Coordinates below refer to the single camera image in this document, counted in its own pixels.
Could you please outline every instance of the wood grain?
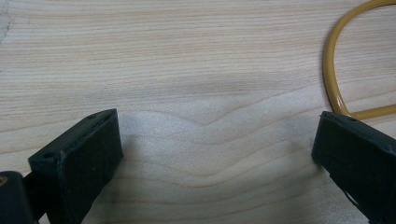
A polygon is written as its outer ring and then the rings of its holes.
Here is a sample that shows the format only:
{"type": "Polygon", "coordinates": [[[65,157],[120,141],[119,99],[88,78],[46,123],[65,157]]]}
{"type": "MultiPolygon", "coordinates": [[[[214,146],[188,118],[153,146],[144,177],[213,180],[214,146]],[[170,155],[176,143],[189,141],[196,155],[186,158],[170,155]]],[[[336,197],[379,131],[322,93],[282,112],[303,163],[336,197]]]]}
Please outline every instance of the wood grain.
{"type": "MultiPolygon", "coordinates": [[[[125,160],[85,223],[367,223],[310,157],[325,38],[363,2],[3,0],[0,170],[117,108],[125,160]]],[[[351,110],[396,103],[395,10],[340,36],[351,110]]]]}

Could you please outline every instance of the wood surface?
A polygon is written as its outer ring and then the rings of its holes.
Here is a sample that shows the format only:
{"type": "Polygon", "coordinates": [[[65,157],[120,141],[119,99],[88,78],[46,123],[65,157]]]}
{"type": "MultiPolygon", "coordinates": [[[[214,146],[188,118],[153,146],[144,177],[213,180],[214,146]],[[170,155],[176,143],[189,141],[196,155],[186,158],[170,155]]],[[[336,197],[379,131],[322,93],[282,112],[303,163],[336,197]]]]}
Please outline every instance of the wood surface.
{"type": "MultiPolygon", "coordinates": [[[[117,108],[125,159],[84,223],[367,223],[310,157],[326,36],[363,2],[2,0],[0,170],[117,108]]],[[[395,36],[395,6],[341,34],[350,110],[396,103],[395,36]]]]}

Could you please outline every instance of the light wood tabletop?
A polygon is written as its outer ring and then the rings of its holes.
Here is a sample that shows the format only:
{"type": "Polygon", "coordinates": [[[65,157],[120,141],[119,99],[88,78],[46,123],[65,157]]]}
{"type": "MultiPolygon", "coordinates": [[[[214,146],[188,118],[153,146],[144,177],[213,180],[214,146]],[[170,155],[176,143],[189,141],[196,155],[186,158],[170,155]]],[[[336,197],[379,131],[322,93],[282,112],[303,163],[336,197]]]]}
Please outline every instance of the light wood tabletop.
{"type": "MultiPolygon", "coordinates": [[[[363,2],[2,0],[0,171],[117,108],[125,158],[84,223],[367,223],[310,156],[326,36],[363,2]]],[[[341,34],[351,111],[396,103],[395,36],[396,6],[341,34]]]]}

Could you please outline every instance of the black plastic part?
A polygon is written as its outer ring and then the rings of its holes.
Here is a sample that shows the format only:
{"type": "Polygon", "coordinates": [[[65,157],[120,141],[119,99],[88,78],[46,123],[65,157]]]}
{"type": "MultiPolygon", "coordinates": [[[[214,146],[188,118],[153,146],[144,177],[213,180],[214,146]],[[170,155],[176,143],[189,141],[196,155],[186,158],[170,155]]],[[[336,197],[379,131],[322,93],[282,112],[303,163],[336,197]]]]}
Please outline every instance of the black plastic part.
{"type": "Polygon", "coordinates": [[[371,223],[396,223],[396,140],[353,118],[323,112],[312,151],[371,223]]]}
{"type": "Polygon", "coordinates": [[[20,173],[0,173],[0,223],[35,224],[20,173]]]}
{"type": "Polygon", "coordinates": [[[88,116],[30,157],[50,223],[81,223],[122,157],[116,109],[88,116]]]}

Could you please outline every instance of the yellow cable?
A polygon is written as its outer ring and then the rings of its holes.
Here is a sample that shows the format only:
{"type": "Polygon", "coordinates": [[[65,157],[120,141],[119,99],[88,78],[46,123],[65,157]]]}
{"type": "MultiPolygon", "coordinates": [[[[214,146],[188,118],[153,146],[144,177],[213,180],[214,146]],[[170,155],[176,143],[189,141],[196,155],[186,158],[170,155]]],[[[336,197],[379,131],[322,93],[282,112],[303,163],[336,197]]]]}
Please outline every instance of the yellow cable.
{"type": "Polygon", "coordinates": [[[350,10],[339,22],[337,22],[337,24],[332,29],[323,52],[323,76],[325,80],[326,91],[329,95],[330,103],[334,112],[350,116],[354,119],[370,119],[396,113],[396,105],[382,106],[379,108],[349,113],[338,88],[334,71],[335,43],[337,42],[338,36],[347,23],[356,16],[372,8],[395,4],[396,0],[372,0],[370,2],[364,3],[350,10]]]}

